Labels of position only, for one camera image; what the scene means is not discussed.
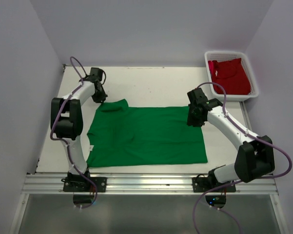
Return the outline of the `green t shirt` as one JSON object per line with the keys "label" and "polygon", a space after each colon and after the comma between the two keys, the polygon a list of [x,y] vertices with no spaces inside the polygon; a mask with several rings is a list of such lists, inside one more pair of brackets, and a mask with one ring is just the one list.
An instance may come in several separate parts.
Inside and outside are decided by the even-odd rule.
{"label": "green t shirt", "polygon": [[130,107],[106,102],[94,115],[87,136],[91,168],[207,163],[202,129],[188,126],[189,108]]}

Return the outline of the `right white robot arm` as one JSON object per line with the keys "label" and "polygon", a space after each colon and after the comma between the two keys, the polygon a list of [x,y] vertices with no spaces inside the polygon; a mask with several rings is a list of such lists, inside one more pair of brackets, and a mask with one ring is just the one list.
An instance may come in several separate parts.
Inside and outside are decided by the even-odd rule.
{"label": "right white robot arm", "polygon": [[216,98],[208,99],[201,88],[191,90],[189,98],[188,126],[202,127],[206,122],[215,126],[237,149],[235,162],[208,172],[207,177],[196,177],[196,183],[212,191],[219,191],[235,180],[245,183],[275,170],[272,140],[260,137],[243,126]]}

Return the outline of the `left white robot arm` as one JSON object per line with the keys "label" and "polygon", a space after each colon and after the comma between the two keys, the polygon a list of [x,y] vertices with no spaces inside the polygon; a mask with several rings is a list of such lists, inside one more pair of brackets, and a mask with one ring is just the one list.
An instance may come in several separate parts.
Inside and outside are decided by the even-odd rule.
{"label": "left white robot arm", "polygon": [[90,98],[99,104],[106,100],[107,94],[103,88],[105,81],[105,71],[92,67],[90,74],[81,78],[74,90],[51,101],[50,138],[53,141],[60,141],[65,148],[69,169],[64,184],[74,190],[78,188],[84,192],[94,185],[81,147],[81,107]]}

